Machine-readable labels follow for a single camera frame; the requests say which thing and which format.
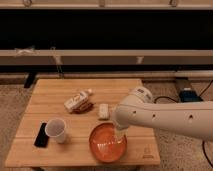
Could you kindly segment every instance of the black phone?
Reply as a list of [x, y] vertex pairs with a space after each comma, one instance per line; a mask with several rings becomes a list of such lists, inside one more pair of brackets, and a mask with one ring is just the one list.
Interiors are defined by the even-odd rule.
[[36, 147], [46, 147], [47, 146], [49, 137], [45, 133], [46, 125], [47, 125], [47, 123], [41, 124], [40, 130], [39, 130], [36, 140], [34, 142], [34, 145]]

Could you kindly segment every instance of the table top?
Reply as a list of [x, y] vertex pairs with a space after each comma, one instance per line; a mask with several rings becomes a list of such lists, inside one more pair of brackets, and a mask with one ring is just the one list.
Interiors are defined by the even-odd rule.
[[[128, 92], [141, 85], [139, 79], [41, 79], [38, 80], [7, 156], [6, 167], [101, 165], [89, 148], [91, 131], [98, 120], [98, 107], [115, 107]], [[81, 90], [91, 88], [94, 108], [86, 114], [69, 114], [64, 102]], [[60, 117], [67, 123], [68, 138], [57, 144], [51, 138], [47, 148], [34, 146], [42, 122]], [[158, 165], [159, 152], [153, 129], [131, 126], [126, 133], [125, 155], [113, 165]]]

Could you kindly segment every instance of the orange bowl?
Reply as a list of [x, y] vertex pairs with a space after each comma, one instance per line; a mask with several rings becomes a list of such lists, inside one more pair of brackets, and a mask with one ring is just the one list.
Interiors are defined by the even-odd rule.
[[127, 149], [127, 139], [115, 140], [114, 125], [103, 123], [94, 128], [89, 138], [92, 154], [101, 162], [111, 163], [119, 160]]

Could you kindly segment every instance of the paper cup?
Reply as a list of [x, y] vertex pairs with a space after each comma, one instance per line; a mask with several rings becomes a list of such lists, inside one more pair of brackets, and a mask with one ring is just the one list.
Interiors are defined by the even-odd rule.
[[60, 118], [55, 118], [48, 121], [45, 127], [45, 133], [57, 143], [63, 143], [66, 140], [65, 128], [65, 121]]

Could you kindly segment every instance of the black cable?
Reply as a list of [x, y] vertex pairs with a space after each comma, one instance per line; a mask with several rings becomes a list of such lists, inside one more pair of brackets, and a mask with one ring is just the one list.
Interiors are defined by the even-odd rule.
[[175, 103], [178, 103], [177, 100], [175, 100], [175, 99], [173, 99], [173, 98], [171, 98], [171, 97], [168, 97], [168, 96], [158, 96], [158, 97], [154, 100], [154, 103], [157, 103], [157, 101], [158, 101], [159, 99], [169, 99], [169, 100], [172, 100], [172, 101], [175, 102]]
[[209, 159], [208, 155], [206, 154], [205, 144], [206, 144], [206, 142], [202, 141], [203, 154], [206, 157], [206, 160], [208, 161], [209, 165], [213, 168], [213, 164], [212, 164], [211, 160]]
[[213, 80], [210, 81], [210, 83], [206, 86], [206, 88], [203, 89], [203, 91], [200, 93], [199, 97], [201, 97], [208, 89], [209, 87], [212, 85]]

